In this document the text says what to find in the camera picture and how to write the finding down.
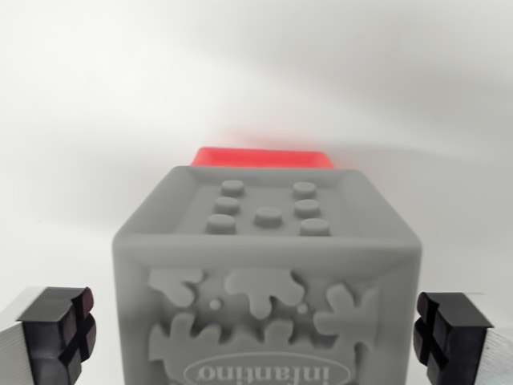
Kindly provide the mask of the black-padded silver gripper right finger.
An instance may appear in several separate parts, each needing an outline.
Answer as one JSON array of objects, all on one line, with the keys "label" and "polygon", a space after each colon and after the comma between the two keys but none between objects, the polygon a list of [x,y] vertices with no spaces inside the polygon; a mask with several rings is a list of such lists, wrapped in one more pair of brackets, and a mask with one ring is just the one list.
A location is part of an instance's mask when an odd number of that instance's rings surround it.
[{"label": "black-padded silver gripper right finger", "polygon": [[432,384],[511,384],[512,319],[487,296],[422,292],[414,351]]}]

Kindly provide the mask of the black-padded silver gripper left finger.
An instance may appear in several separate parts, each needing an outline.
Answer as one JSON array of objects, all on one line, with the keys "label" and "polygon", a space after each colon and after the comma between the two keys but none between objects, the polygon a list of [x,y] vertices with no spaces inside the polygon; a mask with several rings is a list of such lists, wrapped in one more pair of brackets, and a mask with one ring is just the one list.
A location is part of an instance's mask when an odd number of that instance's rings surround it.
[{"label": "black-padded silver gripper left finger", "polygon": [[88,287],[24,289],[1,312],[1,383],[76,383],[95,346],[93,306]]}]

